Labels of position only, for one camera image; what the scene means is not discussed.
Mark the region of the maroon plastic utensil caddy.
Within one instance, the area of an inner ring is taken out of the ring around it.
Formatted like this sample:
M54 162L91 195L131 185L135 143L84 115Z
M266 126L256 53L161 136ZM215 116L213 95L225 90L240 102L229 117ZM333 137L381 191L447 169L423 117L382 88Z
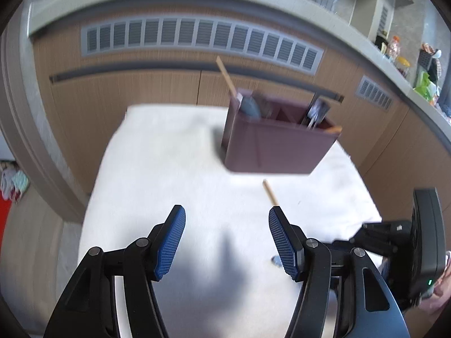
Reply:
M232 172L309 174L341 134L325 129L336 125L324 118L315 128L301 124L307 105L264 96L270 115L248 117L231 98L221 146L225 167Z

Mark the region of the orange-capped clear bottle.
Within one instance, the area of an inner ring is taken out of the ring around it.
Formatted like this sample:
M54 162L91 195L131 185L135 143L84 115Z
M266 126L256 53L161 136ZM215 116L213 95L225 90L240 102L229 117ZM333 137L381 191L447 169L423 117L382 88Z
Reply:
M393 36L391 41L388 43L388 46L385 51L385 56L391 60L395 61L401 52L400 38L398 36Z

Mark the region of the small grey vent grille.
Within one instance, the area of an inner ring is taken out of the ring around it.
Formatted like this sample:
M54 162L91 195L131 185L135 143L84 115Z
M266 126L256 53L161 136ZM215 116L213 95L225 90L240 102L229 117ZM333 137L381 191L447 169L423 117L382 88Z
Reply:
M362 76L355 94L360 99L364 99L385 111L391 107L393 102L391 96L366 75Z

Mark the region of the red door mat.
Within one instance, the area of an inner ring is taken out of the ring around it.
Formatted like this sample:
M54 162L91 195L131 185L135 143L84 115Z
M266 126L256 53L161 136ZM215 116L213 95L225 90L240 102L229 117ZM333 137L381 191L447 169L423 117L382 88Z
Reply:
M0 196L0 240L3 238L5 224L8 219L8 214L11 209L12 202L10 200L4 200L2 196Z

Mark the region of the black handled metal spoon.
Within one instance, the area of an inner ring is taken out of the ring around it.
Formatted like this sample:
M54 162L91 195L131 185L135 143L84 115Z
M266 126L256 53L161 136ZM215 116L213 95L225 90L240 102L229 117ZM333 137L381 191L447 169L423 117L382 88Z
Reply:
M318 112L321 109L322 101L320 100L320 95L315 94L306 109L306 113L304 114L304 118L301 121L302 125L307 127L311 127L312 123L314 123L317 119Z

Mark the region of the shoes on floor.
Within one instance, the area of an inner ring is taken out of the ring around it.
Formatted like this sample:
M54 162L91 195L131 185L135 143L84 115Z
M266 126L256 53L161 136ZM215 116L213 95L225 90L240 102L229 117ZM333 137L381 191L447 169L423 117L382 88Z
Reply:
M3 200L19 202L29 185L28 177L15 163L1 162L1 197Z

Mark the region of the red-filled glass jar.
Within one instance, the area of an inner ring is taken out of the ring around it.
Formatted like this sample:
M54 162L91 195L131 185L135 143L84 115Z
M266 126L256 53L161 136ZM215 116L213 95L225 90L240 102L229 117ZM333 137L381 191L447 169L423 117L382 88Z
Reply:
M404 57L399 56L396 59L395 66L400 74L406 79L410 71L410 62Z

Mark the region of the white ceramic spoon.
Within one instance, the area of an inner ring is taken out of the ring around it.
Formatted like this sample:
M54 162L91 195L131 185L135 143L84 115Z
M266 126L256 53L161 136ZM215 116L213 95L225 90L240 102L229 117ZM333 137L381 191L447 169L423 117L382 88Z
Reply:
M237 100L238 100L239 106L241 106L242 105L242 100L243 100L242 93L237 92Z

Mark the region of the green packaging on counter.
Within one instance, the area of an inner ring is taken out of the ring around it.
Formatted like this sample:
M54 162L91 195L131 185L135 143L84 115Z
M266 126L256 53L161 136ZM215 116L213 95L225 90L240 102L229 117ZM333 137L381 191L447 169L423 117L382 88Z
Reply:
M437 104L439 98L437 85L430 80L430 76L427 72L421 72L414 90L431 105Z

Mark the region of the wooden chopstick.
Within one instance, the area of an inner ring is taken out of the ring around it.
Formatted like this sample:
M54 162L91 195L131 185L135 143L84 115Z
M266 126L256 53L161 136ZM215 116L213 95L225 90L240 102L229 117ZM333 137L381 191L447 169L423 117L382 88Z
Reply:
M237 98L237 90L235 88L235 85L232 82L232 79L231 79L231 77L230 77L230 75L229 75L224 63L222 62L220 56L216 57L216 65L219 68L219 71L221 72L222 77L224 78L224 80L226 82L226 85L229 88L230 96L232 98Z
M279 202L278 202L277 198L275 197L275 194L273 193L273 191L272 191L272 189L271 189L271 187L268 184L266 179L263 180L262 185L263 185L264 190L266 191L267 196L269 197L272 205L273 206L278 206Z

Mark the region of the black utensil rack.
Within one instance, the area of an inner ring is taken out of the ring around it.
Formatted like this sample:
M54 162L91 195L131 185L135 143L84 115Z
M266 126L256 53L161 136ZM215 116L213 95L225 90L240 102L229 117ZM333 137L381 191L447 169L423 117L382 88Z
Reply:
M429 79L435 84L438 83L442 75L442 67L439 61L441 56L442 51L440 49L434 49L428 43L421 45L419 56L420 65L427 71Z

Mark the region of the long grey vent grille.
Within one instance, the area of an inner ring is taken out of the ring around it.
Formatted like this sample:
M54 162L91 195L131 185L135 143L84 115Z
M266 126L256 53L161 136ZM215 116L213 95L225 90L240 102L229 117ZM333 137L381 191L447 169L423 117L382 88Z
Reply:
M134 49L204 50L257 59L315 75L324 49L247 21L208 15L142 15L86 25L81 54Z

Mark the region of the small white round spoon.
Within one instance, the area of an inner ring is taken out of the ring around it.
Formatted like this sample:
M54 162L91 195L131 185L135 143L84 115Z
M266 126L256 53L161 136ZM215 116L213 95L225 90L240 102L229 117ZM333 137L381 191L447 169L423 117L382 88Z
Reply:
M309 128L315 128L317 125L319 125L323 121L323 119L326 117L326 114L329 111L329 109L330 109L329 104L326 101L322 101L322 106L318 112L317 119L314 123L312 123L312 126Z

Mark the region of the grey-blue plastic spoon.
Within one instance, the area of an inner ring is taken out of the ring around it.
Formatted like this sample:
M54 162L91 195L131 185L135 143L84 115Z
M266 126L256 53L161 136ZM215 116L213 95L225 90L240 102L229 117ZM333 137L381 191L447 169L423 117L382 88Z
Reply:
M242 97L239 111L248 117L261 118L261 110L259 105L252 96Z

